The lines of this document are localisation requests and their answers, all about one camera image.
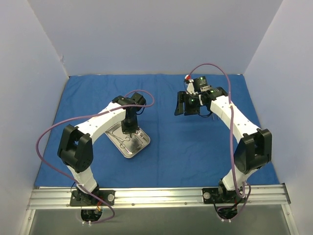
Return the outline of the stainless steel instrument tray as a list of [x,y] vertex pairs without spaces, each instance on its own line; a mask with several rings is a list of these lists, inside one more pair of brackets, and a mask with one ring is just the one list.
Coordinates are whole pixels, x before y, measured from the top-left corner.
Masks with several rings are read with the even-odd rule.
[[130,141],[125,143],[126,145],[125,149],[120,148],[119,144],[113,143],[111,141],[117,147],[117,149],[122,153],[122,155],[125,158],[129,159],[129,158],[134,157],[137,153],[139,153],[142,149],[144,149],[150,144],[150,140],[151,140],[150,137],[141,128],[139,128],[138,130],[140,130],[144,134],[145,141],[142,145],[138,144],[137,141],[135,140],[135,137],[134,137],[135,133],[123,134],[121,123],[117,123],[116,125],[112,126],[108,131],[105,132],[105,134],[110,140],[111,140],[111,137],[109,136],[109,133],[113,133],[119,137],[129,136],[131,138]]

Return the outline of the blue surgical drape cloth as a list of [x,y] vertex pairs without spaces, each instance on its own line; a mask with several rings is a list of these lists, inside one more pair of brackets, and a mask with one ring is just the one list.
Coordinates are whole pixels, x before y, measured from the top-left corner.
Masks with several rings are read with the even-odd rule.
[[69,78],[35,181],[37,187],[69,187],[70,171],[57,156],[66,119],[96,114],[118,95],[141,89],[152,107],[138,117],[150,144],[127,159],[102,135],[94,144],[93,175],[103,188],[214,187],[231,168],[229,129],[201,115],[175,116],[183,75],[86,75]]

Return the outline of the steel surgical scissors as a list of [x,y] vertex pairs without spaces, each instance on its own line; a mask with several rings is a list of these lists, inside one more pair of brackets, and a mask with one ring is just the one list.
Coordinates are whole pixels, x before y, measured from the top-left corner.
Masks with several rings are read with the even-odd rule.
[[142,145],[145,141],[144,134],[140,130],[136,131],[134,137],[135,137],[135,140],[137,141],[137,143],[140,145]]

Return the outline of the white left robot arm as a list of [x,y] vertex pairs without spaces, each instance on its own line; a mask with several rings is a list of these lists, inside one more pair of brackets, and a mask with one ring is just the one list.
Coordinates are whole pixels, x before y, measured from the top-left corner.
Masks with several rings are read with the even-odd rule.
[[81,200],[87,205],[94,205],[99,198],[98,183],[91,170],[93,144],[106,134],[124,156],[135,155],[134,142],[140,133],[137,116],[145,104],[145,98],[138,93],[118,96],[96,116],[63,129],[57,154],[72,173],[82,192]]

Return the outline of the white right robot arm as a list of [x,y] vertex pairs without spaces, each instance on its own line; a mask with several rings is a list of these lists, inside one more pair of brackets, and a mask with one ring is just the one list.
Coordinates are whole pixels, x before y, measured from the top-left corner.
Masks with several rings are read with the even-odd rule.
[[198,95],[179,91],[174,114],[198,115],[202,106],[221,119],[230,130],[230,139],[238,144],[236,148],[230,148],[231,169],[220,180],[217,190],[218,198],[228,202],[235,194],[244,196],[245,193],[239,190],[244,189],[247,179],[271,161],[272,134],[251,122],[221,87]]

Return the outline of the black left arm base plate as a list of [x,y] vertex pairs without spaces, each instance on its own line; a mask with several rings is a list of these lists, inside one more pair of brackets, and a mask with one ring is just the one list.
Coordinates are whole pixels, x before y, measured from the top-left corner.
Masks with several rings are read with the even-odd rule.
[[[79,189],[72,191],[69,205],[72,207],[96,206],[99,202],[93,196],[80,191]],[[113,206],[115,200],[115,190],[100,189],[95,192],[95,195],[105,201],[108,205]]]

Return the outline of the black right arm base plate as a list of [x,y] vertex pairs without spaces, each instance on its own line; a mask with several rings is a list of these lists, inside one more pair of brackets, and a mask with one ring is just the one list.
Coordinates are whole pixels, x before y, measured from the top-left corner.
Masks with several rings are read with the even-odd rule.
[[221,187],[202,188],[202,200],[204,204],[236,204],[246,201],[236,191],[227,191]]

